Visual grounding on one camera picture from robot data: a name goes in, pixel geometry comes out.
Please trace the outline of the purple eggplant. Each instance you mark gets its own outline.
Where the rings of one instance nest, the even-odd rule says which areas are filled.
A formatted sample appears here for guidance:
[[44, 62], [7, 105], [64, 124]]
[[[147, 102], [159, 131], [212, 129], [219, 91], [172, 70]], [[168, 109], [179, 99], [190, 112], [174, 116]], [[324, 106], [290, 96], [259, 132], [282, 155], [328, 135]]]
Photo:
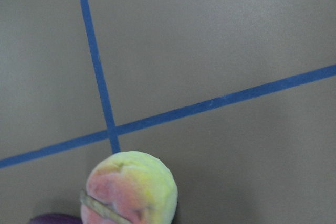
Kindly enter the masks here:
[[48, 213], [33, 217], [29, 224], [82, 224], [82, 220], [79, 217], [59, 214], [59, 213]]

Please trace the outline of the yellow pink peach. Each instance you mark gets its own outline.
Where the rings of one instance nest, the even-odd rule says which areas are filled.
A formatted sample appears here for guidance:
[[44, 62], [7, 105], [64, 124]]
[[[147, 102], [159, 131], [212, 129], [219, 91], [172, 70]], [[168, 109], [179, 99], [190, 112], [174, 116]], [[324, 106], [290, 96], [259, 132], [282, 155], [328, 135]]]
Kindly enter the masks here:
[[178, 197], [171, 171], [139, 151], [101, 161], [86, 181], [86, 193], [132, 223], [171, 223]]

